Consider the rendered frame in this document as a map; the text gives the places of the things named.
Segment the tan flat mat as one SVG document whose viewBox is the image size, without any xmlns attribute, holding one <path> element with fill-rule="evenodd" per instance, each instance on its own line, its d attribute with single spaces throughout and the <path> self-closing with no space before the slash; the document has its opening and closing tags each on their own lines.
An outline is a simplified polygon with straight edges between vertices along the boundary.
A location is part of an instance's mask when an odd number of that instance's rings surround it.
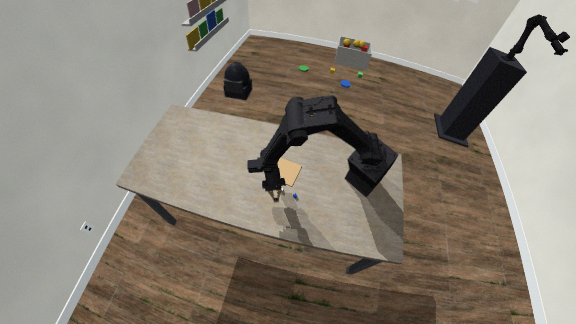
<svg viewBox="0 0 576 324">
<path fill-rule="evenodd" d="M 285 160 L 283 158 L 280 158 L 278 161 L 280 177 L 285 178 L 285 183 L 289 186 L 293 185 L 301 167 L 301 165 Z"/>
</svg>

